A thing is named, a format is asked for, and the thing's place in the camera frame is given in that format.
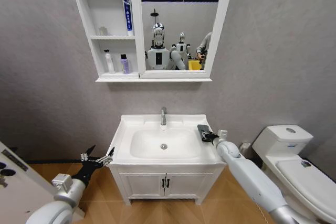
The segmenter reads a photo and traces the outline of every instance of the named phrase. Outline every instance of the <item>toilet tank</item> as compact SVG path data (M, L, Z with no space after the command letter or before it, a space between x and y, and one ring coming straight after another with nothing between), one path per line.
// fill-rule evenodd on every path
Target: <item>toilet tank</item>
M297 125L266 127L252 147L260 157L297 155L313 136Z

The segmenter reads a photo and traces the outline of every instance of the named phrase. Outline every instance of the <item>white bottle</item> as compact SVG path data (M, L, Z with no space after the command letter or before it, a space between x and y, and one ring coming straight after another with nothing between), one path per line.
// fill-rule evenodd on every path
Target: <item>white bottle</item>
M107 67L109 69L109 73L116 73L116 71L114 70L114 66L113 66L112 56L109 53L110 50L105 49L104 52L105 52L105 58L107 62Z

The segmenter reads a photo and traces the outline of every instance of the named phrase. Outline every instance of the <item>toilet lid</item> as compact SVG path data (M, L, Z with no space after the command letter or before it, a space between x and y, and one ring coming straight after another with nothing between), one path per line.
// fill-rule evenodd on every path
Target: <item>toilet lid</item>
M276 166L316 208L336 218L336 184L329 177L305 160L279 161Z

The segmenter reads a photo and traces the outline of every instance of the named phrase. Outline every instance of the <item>sink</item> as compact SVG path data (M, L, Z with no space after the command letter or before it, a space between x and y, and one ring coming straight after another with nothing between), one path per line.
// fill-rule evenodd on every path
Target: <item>sink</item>
M108 152L115 147L115 164L218 164L216 148L204 143L197 125L205 115L122 115Z
M139 130L131 142L131 155L139 158L195 158L201 153L193 131L184 129Z

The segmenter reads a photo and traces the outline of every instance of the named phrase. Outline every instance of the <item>toilet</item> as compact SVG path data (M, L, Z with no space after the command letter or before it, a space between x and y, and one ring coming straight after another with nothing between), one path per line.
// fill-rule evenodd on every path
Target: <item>toilet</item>
M297 125L266 127L252 147L286 202L310 219L336 223L336 184L298 154L313 136Z

